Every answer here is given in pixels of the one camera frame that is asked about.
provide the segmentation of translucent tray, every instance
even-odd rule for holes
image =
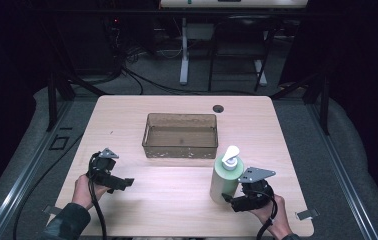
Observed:
[[[215,158],[216,116],[150,113],[142,146],[148,158]]]

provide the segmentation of white pump head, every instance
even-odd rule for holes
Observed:
[[[236,158],[238,155],[239,148],[233,145],[229,146],[222,159],[223,167],[229,171],[235,169],[236,165],[238,165],[238,159]]]

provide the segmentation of pump bottle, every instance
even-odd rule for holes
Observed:
[[[238,157],[239,148],[229,146],[224,155],[216,158],[211,179],[210,196],[217,204],[227,204],[222,193],[234,196],[238,187],[238,178],[243,174],[244,166]]]

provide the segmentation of chair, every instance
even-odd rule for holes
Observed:
[[[252,60],[256,67],[255,71],[239,73],[257,74],[255,85],[255,91],[257,91],[260,85],[261,75],[264,72],[264,66],[267,62],[270,46],[273,42],[274,35],[280,29],[280,25],[280,19],[264,15],[230,16],[217,23],[211,39],[211,50],[209,51],[210,72],[208,91],[211,91],[213,73],[235,73],[229,71],[214,71],[214,61],[218,57]]]

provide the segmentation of dark background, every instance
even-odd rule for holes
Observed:
[[[0,176],[32,118],[33,94],[47,85],[52,68],[59,63],[75,69],[84,64],[82,68],[90,68],[99,64],[90,63],[99,57],[105,65],[113,61],[108,45],[104,44],[98,46],[103,50],[87,52],[85,57],[60,59],[56,52],[61,49],[52,47],[52,39],[39,22],[23,10],[26,4],[0,0]],[[301,81],[320,71],[329,56],[335,60],[337,64],[327,74],[330,96],[346,110],[359,131],[369,172],[378,185],[378,2],[310,0],[307,11],[331,11],[344,16],[334,22],[301,21],[280,82]],[[61,27],[64,33],[73,31]],[[100,37],[99,26],[85,31],[83,37]],[[81,45],[67,46],[64,42],[64,46],[57,47],[65,51],[86,49],[82,44],[90,43],[83,38],[77,41]]]

